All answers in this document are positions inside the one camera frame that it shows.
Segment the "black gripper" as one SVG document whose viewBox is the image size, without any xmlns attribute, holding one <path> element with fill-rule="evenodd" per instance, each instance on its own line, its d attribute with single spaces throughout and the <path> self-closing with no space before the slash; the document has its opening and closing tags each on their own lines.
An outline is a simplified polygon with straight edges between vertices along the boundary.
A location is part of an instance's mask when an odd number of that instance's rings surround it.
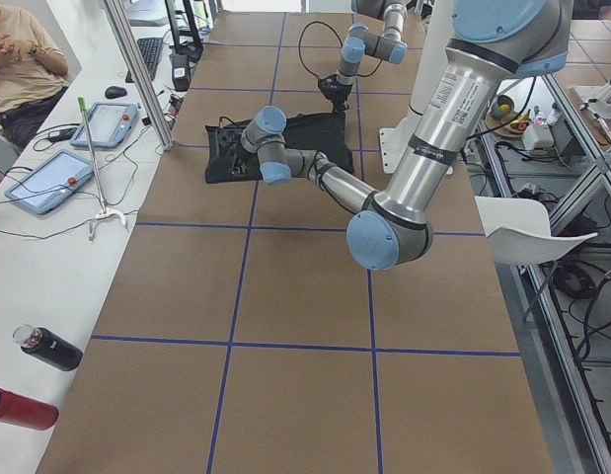
<svg viewBox="0 0 611 474">
<path fill-rule="evenodd" d="M 351 92 L 353 79 L 341 73 L 318 78 L 318 88 L 324 97 L 332 103 L 332 115 L 345 118 L 348 110 L 347 98 Z"/>
</svg>

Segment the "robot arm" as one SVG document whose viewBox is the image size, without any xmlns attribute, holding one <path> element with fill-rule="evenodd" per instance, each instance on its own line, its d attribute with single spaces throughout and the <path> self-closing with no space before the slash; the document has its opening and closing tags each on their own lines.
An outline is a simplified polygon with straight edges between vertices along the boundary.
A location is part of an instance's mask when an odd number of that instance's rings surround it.
<svg viewBox="0 0 611 474">
<path fill-rule="evenodd" d="M 422 51 L 445 59 L 441 76 L 384 190 L 376 190 L 313 147 L 285 145 L 286 118 L 267 106 L 247 124 L 243 148 L 260 162 L 270 185 L 305 178 L 351 213 L 346 242 L 370 270 L 388 270 L 421 257 L 432 242 L 426 209 L 459 151 L 471 137 L 499 84 L 562 69 L 568 56 L 569 1 L 439 1 Z"/>
<path fill-rule="evenodd" d="M 407 45 L 403 42 L 403 28 L 408 12 L 404 1 L 356 0 L 351 2 L 351 10 L 382 21 L 384 29 L 376 35 L 364 24 L 352 24 L 342 44 L 337 71 L 318 78 L 319 90 L 332 103 L 334 113 L 348 108 L 347 98 L 365 56 L 400 64 L 407 51 Z"/>
</svg>

